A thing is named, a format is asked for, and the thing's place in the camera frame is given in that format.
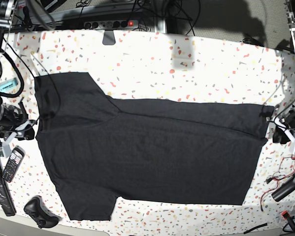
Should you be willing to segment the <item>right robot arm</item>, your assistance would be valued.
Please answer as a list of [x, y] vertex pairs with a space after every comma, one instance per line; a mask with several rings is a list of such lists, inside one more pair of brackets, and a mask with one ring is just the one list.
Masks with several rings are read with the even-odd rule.
[[[24, 79], [14, 61], [2, 48], [5, 32], [12, 28], [12, 20], [15, 13], [17, 1], [0, 0], [0, 54], [2, 54], [11, 64], [16, 72], [19, 81], [19, 90], [12, 94], [0, 91], [0, 157], [8, 157], [11, 154], [10, 142], [16, 138], [18, 140], [31, 140], [34, 138], [33, 126], [37, 123], [30, 120], [22, 101], [18, 106], [3, 103], [2, 98], [16, 98], [24, 90]], [[2, 76], [2, 64], [0, 61], [0, 78]]]

